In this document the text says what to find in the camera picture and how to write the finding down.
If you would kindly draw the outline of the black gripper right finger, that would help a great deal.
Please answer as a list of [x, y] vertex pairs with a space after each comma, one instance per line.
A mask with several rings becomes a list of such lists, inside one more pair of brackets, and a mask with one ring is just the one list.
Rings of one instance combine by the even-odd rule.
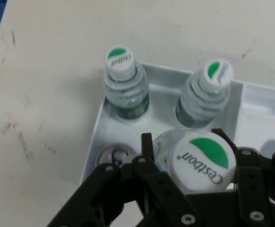
[[222, 216], [212, 225], [275, 227], [275, 153], [266, 158], [252, 148], [238, 148], [220, 128], [211, 131], [225, 139], [235, 154], [238, 199], [237, 205], [222, 209]]

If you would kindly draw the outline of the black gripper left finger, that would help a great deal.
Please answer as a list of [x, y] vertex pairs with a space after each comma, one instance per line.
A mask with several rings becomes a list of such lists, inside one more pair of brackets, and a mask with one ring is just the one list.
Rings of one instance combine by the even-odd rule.
[[150, 133], [141, 135], [141, 144], [141, 155], [130, 163], [97, 166], [48, 226], [108, 227], [135, 201], [143, 215], [139, 227], [197, 227], [192, 203], [154, 164]]

